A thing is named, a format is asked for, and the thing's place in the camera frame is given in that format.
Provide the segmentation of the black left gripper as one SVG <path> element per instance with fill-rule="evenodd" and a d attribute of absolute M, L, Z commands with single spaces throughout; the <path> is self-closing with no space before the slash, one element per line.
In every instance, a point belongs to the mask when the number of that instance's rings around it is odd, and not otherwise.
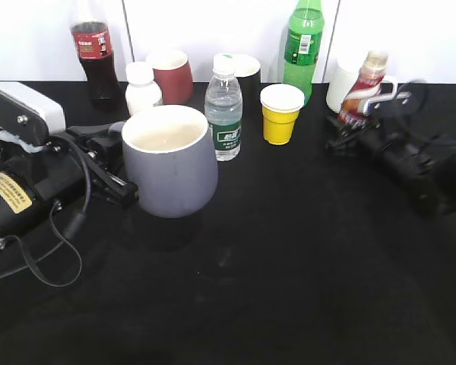
<path fill-rule="evenodd" d="M 75 125 L 65 131 L 77 143 L 86 143 L 96 137 L 120 135 L 124 124 Z M 101 157 L 96 151 L 84 153 L 71 138 L 53 138 L 50 146 L 31 160 L 32 187 L 44 202 L 62 200 L 67 205 L 81 196 L 82 183 L 83 205 L 90 204 L 91 190 L 94 198 L 120 208 L 130 208 L 138 202 L 137 185 L 116 175 L 122 166 L 119 158 Z"/>

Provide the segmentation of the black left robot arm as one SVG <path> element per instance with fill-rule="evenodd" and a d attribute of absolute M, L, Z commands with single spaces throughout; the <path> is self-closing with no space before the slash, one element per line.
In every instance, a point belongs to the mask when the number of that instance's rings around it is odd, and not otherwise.
<path fill-rule="evenodd" d="M 138 187 L 117 177 L 123 164 L 123 125 L 72 126 L 29 150 L 0 137 L 0 252 L 11 235 L 44 222 L 53 206 L 83 199 L 84 216 L 91 198 L 121 208 L 138 201 Z"/>

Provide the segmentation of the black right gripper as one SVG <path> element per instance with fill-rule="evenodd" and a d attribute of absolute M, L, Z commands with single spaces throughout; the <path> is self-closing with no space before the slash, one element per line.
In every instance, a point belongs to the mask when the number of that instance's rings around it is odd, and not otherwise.
<path fill-rule="evenodd" d="M 389 171 L 421 171 L 419 148 L 400 130 L 384 119 L 372 119 L 359 134 L 359 129 L 341 122 L 336 115 L 325 117 L 325 131 L 329 135 L 347 135 L 329 138 L 325 150 L 336 157 L 357 157 L 361 152 Z"/>

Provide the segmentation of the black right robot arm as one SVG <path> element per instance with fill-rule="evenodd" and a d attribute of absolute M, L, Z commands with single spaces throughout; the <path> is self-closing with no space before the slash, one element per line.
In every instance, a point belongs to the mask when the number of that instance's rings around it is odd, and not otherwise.
<path fill-rule="evenodd" d="M 336 155 L 368 160 L 406 193 L 413 209 L 424 217 L 456 212 L 456 146 L 443 160 L 426 149 L 437 140 L 416 145 L 405 132 L 388 134 L 375 122 L 357 132 L 346 129 L 335 116 L 325 119 L 326 148 Z"/>

